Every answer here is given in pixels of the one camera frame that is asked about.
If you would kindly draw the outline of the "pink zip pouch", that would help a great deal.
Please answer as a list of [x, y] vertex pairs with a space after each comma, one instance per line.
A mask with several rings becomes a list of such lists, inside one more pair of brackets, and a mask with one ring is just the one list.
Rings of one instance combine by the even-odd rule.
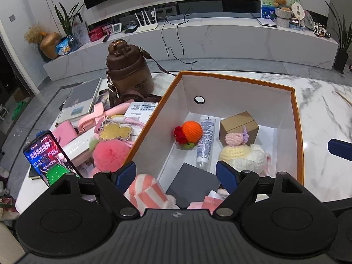
[[204, 200], [201, 202], [191, 202], [187, 210], [198, 210], [206, 209], [209, 210], [210, 214], [213, 214], [214, 210], [229, 196], [229, 192], [226, 189], [218, 189], [217, 191], [210, 191]]

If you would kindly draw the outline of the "black white plush panda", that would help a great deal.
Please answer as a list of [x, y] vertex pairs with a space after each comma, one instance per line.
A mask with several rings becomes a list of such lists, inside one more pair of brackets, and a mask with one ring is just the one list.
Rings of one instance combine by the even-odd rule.
[[166, 194], [152, 175], [137, 175], [124, 196], [141, 216], [146, 209], [179, 209], [175, 197]]

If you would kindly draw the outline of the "gold cardboard gift box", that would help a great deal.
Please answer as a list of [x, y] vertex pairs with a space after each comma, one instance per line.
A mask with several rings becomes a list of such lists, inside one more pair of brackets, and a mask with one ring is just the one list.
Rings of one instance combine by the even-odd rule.
[[257, 122], [248, 112], [225, 118], [220, 121], [219, 140], [223, 146], [251, 145], [259, 131]]

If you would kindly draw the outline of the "white blue cream tube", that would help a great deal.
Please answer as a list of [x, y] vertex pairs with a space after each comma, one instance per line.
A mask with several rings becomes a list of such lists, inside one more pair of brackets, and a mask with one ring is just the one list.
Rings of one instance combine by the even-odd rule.
[[211, 162], [215, 119], [204, 117], [200, 120], [200, 125], [203, 130], [203, 135], [197, 145], [196, 167], [207, 171]]

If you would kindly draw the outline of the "orange crocheted ball keychain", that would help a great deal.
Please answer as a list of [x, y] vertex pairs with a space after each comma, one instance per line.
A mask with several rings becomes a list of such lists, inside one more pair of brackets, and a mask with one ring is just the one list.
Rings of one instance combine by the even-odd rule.
[[195, 121], [189, 120], [173, 131], [175, 142], [182, 149], [192, 149], [203, 136], [202, 126]]

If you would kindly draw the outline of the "wooden stick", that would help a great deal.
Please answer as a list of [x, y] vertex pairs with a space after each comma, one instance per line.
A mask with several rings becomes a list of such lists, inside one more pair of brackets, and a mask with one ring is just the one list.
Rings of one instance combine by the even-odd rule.
[[352, 101], [350, 101], [344, 94], [342, 94], [340, 91], [336, 91], [336, 93], [350, 106], [352, 106]]

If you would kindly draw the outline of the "dark grey square box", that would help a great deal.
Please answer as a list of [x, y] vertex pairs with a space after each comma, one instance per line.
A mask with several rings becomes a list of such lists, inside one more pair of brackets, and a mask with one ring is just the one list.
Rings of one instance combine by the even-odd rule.
[[202, 202], [211, 192], [220, 187], [215, 174], [183, 163], [167, 189], [167, 194], [176, 199], [176, 205], [185, 209], [192, 202]]

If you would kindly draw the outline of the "orange storage box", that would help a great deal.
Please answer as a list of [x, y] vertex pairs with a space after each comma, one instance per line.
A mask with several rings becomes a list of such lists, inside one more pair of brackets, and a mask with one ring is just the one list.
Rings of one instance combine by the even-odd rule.
[[212, 141], [205, 170], [214, 173], [227, 134], [247, 134], [265, 154], [267, 173], [290, 173], [304, 180], [303, 138], [293, 87], [245, 77], [182, 71], [172, 80], [157, 76], [154, 93], [161, 101], [127, 157], [138, 173], [154, 176], [168, 189], [184, 163], [199, 162], [199, 148], [177, 144], [174, 129], [188, 120], [211, 119]]

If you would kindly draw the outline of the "smartphone with lit screen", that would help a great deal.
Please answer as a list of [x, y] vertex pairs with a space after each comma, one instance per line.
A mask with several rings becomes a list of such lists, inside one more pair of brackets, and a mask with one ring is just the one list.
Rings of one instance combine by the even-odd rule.
[[24, 147], [23, 154], [48, 187], [67, 173], [83, 178], [50, 130], [37, 135]]

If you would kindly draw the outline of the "grey notebook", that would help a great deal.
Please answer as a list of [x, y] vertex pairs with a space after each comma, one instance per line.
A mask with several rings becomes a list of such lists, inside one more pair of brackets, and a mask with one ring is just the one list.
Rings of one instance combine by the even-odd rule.
[[61, 109], [57, 123], [60, 125], [67, 120], [76, 122], [87, 115], [92, 109], [100, 83], [99, 77], [73, 87]]

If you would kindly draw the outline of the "potted green plant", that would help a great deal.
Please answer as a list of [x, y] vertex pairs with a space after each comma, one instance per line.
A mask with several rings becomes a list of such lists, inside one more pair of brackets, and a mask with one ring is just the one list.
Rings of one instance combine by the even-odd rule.
[[341, 74], [344, 74], [344, 68], [348, 60], [348, 49], [351, 46], [351, 23], [347, 26], [345, 16], [339, 16], [336, 7], [332, 2], [325, 2], [332, 14], [333, 21], [331, 26], [328, 26], [328, 32], [334, 33], [338, 40], [338, 49], [334, 61], [334, 69]]

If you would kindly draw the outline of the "white tv cabinet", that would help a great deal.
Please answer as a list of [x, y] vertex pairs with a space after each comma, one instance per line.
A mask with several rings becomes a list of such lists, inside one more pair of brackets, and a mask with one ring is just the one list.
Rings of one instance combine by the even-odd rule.
[[174, 26], [159, 23], [145, 32], [112, 35], [85, 44], [43, 68], [52, 81], [106, 67], [109, 43], [123, 39], [158, 61], [179, 59], [256, 59], [332, 69], [338, 44], [310, 31], [261, 26], [254, 18], [192, 18]]

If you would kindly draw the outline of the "teddy bear in basket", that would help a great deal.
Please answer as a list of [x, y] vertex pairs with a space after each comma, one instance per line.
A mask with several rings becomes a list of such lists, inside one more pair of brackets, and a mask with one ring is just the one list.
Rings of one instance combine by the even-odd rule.
[[289, 28], [289, 20], [291, 19], [291, 8], [286, 4], [286, 0], [273, 0], [275, 7], [276, 23], [283, 28]]

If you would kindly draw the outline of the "golden vase with dried flowers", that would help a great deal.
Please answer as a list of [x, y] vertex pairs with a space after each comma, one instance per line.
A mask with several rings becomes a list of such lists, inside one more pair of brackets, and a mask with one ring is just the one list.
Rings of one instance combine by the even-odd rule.
[[57, 32], [46, 32], [41, 25], [36, 24], [26, 31], [24, 40], [29, 44], [39, 46], [40, 52], [50, 60], [54, 60], [59, 56], [55, 49], [61, 42], [61, 35]]

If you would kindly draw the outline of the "white wifi router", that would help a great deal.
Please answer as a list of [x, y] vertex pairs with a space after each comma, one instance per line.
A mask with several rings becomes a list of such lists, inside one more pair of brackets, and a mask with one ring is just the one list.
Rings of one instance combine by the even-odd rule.
[[135, 18], [137, 19], [138, 25], [138, 28], [136, 30], [137, 33], [154, 30], [158, 27], [155, 8], [150, 12], [150, 14], [146, 12], [146, 10], [142, 10], [140, 14], [135, 13]]

